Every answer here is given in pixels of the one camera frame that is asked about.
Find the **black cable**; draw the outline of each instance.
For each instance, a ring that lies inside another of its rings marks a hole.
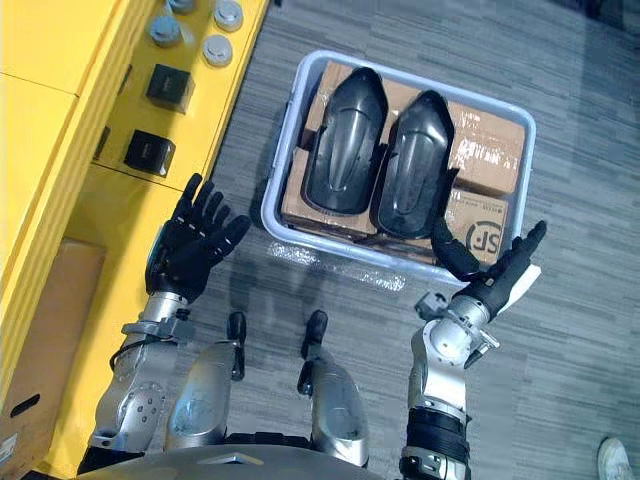
[[[113,372],[114,369],[116,368],[116,359],[120,355],[122,355],[124,352],[128,352],[132,348],[142,347],[144,345],[149,345],[150,343],[156,343],[156,342],[162,342],[162,341],[163,339],[160,337],[147,337],[144,340],[138,340],[137,342],[129,343],[128,345],[123,345],[116,351],[116,353],[111,355],[111,358],[109,359],[109,366],[111,367],[111,371]]]

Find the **black square button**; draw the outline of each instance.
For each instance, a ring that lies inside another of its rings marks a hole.
[[[136,130],[124,163],[131,168],[166,177],[176,146],[171,140]]]
[[[147,88],[147,98],[158,107],[186,113],[194,87],[189,72],[156,64]]]

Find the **white plastic bin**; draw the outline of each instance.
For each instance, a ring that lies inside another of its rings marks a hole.
[[[397,272],[405,272],[430,280],[446,283],[459,283],[445,268],[427,265],[408,258],[390,255],[366,247],[346,243],[338,239],[332,240],[320,235],[295,230],[282,220],[280,206],[290,171],[293,151],[304,128],[307,112],[318,88],[322,74],[329,61],[357,67],[370,67],[383,77],[399,83],[410,85],[421,90],[436,90],[448,100],[483,110],[499,117],[511,120],[525,129],[525,141],[522,161],[514,197],[510,201],[505,222],[502,249],[510,245],[510,240],[520,234],[524,207],[527,199],[527,188],[533,158],[533,146],[536,138],[536,124],[526,110],[495,98],[452,87],[450,85],[429,80],[393,68],[349,57],[337,52],[318,50],[307,55],[300,65],[293,82],[291,98],[284,116],[280,138],[276,148],[269,182],[262,201],[262,221],[267,231],[275,238],[296,245],[311,247],[325,252],[335,253],[351,259],[362,260],[377,266],[387,267]]]

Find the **sf logo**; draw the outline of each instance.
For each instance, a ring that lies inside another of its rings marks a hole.
[[[467,249],[471,252],[497,253],[502,227],[495,222],[483,220],[471,225],[467,232]]]

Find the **round knob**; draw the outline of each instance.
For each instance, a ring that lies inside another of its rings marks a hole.
[[[202,51],[207,62],[215,67],[229,65],[233,56],[231,42],[223,35],[211,35],[208,37],[204,41]]]
[[[180,43],[180,24],[170,15],[154,18],[149,33],[159,47],[166,48]]]
[[[234,0],[218,0],[213,16],[218,26],[227,32],[235,32],[242,26],[242,7]]]
[[[171,10],[176,13],[191,13],[196,8],[195,0],[169,0]]]

